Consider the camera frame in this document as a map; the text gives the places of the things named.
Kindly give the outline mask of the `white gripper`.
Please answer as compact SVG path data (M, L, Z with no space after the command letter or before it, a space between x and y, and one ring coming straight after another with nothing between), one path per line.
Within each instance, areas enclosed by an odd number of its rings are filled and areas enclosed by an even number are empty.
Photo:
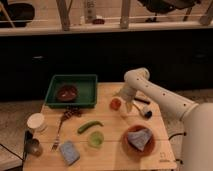
M127 83L125 83L123 85L123 87L119 90L118 95L125 100L125 107L126 107L126 111L127 113L130 113L132 111L133 108L133 100L136 96L136 92L137 90L132 88L130 85L128 85Z

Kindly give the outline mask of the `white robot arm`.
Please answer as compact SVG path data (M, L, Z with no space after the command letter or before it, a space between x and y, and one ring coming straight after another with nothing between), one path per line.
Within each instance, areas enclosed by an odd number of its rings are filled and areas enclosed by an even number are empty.
M174 114L184 125L181 171L213 171L213 103L196 103L149 81L146 68L129 70L118 95L127 109L138 91Z

